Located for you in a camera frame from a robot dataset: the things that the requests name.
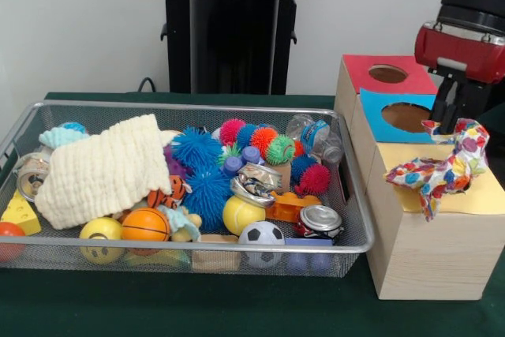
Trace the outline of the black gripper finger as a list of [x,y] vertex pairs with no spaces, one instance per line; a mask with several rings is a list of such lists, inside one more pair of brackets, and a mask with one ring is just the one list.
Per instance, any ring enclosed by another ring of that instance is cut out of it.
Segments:
[[457,81],[449,74],[443,81],[436,94],[430,113],[430,119],[441,125],[453,125],[458,113],[458,107],[448,96]]
[[458,82],[451,104],[450,133],[455,131],[457,120],[470,118],[474,113],[474,85],[472,81]]

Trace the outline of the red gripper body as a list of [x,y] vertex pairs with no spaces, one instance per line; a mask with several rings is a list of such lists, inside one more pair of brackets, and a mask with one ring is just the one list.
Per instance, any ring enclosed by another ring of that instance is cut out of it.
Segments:
[[416,38],[417,63],[462,73],[483,84],[504,79],[504,37],[438,21],[424,23]]

